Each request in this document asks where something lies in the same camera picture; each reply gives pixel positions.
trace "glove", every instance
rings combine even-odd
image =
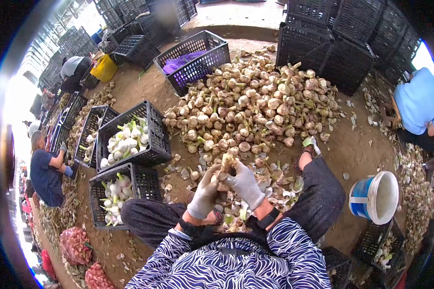
[[[211,183],[211,177],[220,169],[220,165],[211,166],[199,182],[196,193],[186,210],[191,217],[204,220],[214,209],[219,180]]]
[[[64,142],[61,142],[60,149],[62,151],[64,151],[64,153],[66,153],[66,151],[68,150],[68,148],[66,147],[66,144]]]
[[[265,199],[265,194],[260,191],[252,171],[239,160],[236,161],[236,177],[227,174],[226,176],[219,176],[219,180],[235,190],[254,211]]]

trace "gray shirt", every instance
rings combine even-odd
[[[61,67],[61,78],[64,79],[65,76],[73,76],[74,71],[76,70],[76,67],[83,59],[83,56],[73,56],[70,59],[68,59],[63,66]]]

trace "white bucket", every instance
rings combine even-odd
[[[349,209],[376,225],[390,222],[398,206],[397,178],[389,171],[356,182],[350,189]]]

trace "black and white patterned shirt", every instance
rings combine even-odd
[[[267,234],[274,257],[244,238],[226,238],[190,251],[190,241],[164,238],[125,289],[139,288],[331,288],[325,258],[299,224],[283,218]],[[223,255],[218,248],[250,255]]]

